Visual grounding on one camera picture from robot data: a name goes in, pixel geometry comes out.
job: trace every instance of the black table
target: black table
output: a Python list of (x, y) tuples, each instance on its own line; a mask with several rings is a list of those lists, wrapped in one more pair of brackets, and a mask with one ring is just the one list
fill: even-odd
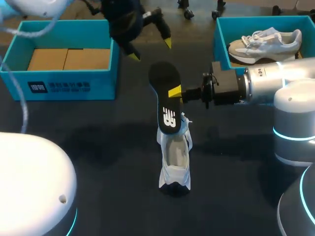
[[(157, 99), (150, 65), (173, 62), (183, 87), (199, 86), (211, 62), (210, 43), (139, 43), (142, 61), (123, 58), (115, 101), (29, 102), (29, 134), (70, 156), (78, 179), (78, 236), (279, 236), (278, 200), (297, 177), (273, 154), (268, 106), (185, 105), (190, 132), (191, 193), (158, 189)], [(0, 130), (19, 132), (22, 116), (0, 86)]]

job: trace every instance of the blue plastic box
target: blue plastic box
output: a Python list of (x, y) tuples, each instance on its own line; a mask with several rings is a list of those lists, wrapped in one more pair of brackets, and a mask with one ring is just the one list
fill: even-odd
[[(23, 21), (19, 30), (39, 31), (50, 21)], [(109, 36), (107, 20), (58, 21), (39, 38), (14, 37), (4, 57), (28, 101), (113, 100), (119, 63), (119, 47)], [(108, 69), (27, 71), (35, 49), (111, 49)], [(19, 100), (8, 72), (0, 75), (14, 100)]]
[(226, 46), (243, 35), (271, 27), (280, 32), (299, 29), (302, 32), (302, 57), (315, 57), (315, 25), (309, 16), (220, 17), (214, 36), (215, 61), (220, 61), (222, 70), (236, 69), (238, 75), (244, 74), (245, 67), (232, 67)]

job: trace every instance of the cable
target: cable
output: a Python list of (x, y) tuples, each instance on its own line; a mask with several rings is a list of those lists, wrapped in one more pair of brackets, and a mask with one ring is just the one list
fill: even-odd
[(51, 20), (51, 22), (49, 23), (49, 25), (47, 25), (44, 29), (37, 31), (37, 32), (25, 32), (25, 31), (19, 31), (17, 29), (12, 29), (12, 28), (7, 28), (7, 27), (0, 27), (0, 30), (6, 32), (6, 33), (10, 33), (19, 37), (23, 37), (23, 38), (37, 38), (37, 37), (41, 37), (44, 34), (48, 33), (49, 31), (51, 31), (53, 29), (53, 27), (56, 25), (57, 21), (59, 20), (59, 18), (61, 17), (61, 15), (63, 14), (63, 12), (65, 11), (65, 9), (73, 2), (73, 0), (67, 0), (67, 3), (65, 5), (65, 7), (60, 11), (59, 14), (57, 14), (56, 16), (53, 17), (53, 19)]
[[(24, 37), (24, 38), (37, 38), (37, 37), (41, 37), (44, 34), (48, 33), (49, 31), (51, 31), (51, 29), (56, 25), (57, 21), (59, 20), (59, 18), (61, 17), (61, 15), (63, 14), (64, 10), (73, 2), (73, 0), (68, 0), (67, 4), (65, 5), (65, 8), (62, 9), (62, 11), (60, 11), (59, 14), (57, 14), (52, 21), (49, 23), (49, 25), (47, 25), (44, 29), (38, 31), (38, 32), (25, 32), (25, 31), (19, 31), (17, 29), (11, 29), (11, 28), (7, 28), (7, 27), (0, 27), (0, 30), (6, 32), (6, 33), (10, 33), (16, 36), (20, 36), (20, 37)], [(12, 83), (14, 84), (18, 95), (20, 97), (20, 103), (21, 103), (21, 107), (22, 107), (22, 113), (23, 113), (23, 123), (22, 123), (22, 128), (21, 128), (21, 133), (25, 134), (27, 127), (28, 127), (28, 122), (29, 122), (29, 111), (28, 111), (28, 107), (26, 104), (26, 100), (23, 94), (23, 91), (21, 89), (21, 86), (19, 84), (19, 82), (16, 80), (16, 78), (14, 77), (12, 71), (10, 70), (10, 68), (3, 62), (2, 57), (0, 56), (0, 66), (2, 66), (7, 72), (8, 75), (12, 81)]]
[(1, 63), (1, 66), (8, 72), (9, 77), (10, 77), (11, 81), (13, 82), (13, 84), (14, 84), (17, 92), (18, 92), (18, 95), (20, 97), (20, 103), (21, 103), (22, 113), (23, 113), (23, 124), (22, 124), (22, 128), (21, 128), (21, 133), (25, 134), (26, 130), (27, 130), (28, 122), (29, 122), (29, 111), (28, 111), (28, 107), (26, 105), (26, 100), (25, 100), (23, 91), (21, 89), (19, 82), (16, 80), (12, 71), (10, 70), (10, 68), (3, 62), (1, 56), (0, 56), (0, 63)]

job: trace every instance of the shoe sole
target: shoe sole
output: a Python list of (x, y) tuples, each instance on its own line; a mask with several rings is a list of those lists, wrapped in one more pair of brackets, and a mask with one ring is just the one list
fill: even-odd
[[(159, 175), (158, 187), (162, 188), (165, 184), (166, 185), (171, 185), (173, 183), (178, 183), (178, 182), (174, 181), (174, 182), (171, 182), (169, 184), (166, 183), (164, 171), (162, 169), (161, 170), (161, 174)], [(181, 185), (181, 186), (185, 186), (190, 191), (190, 171), (188, 172), (188, 178), (187, 178), (186, 182), (184, 183), (184, 185)]]
[(242, 63), (249, 64), (249, 65), (255, 64), (260, 59), (271, 59), (271, 60), (274, 60), (274, 61), (291, 61), (291, 60), (295, 60), (295, 54), (293, 54), (293, 55), (275, 54), (275, 55), (270, 55), (268, 57), (259, 57), (259, 58), (242, 58), (242, 57), (238, 57), (238, 56), (235, 56), (233, 54), (230, 54), (230, 53), (229, 53), (229, 55), (231, 57), (233, 57), (234, 59), (236, 59), (236, 60), (238, 60), (238, 61), (240, 61)]

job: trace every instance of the sneaker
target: sneaker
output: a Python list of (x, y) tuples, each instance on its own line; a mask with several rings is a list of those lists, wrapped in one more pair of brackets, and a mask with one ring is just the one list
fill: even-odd
[(189, 151), (192, 140), (188, 120), (184, 113), (181, 115), (181, 129), (174, 135), (165, 135), (157, 129), (157, 142), (162, 149), (162, 170), (159, 177), (159, 188), (163, 185), (179, 183), (190, 190)]
[(228, 52), (233, 58), (246, 64), (255, 64), (262, 58), (274, 61), (295, 60), (301, 43), (302, 32), (298, 29), (283, 33), (270, 28), (256, 31), (252, 36), (242, 36), (230, 43)]

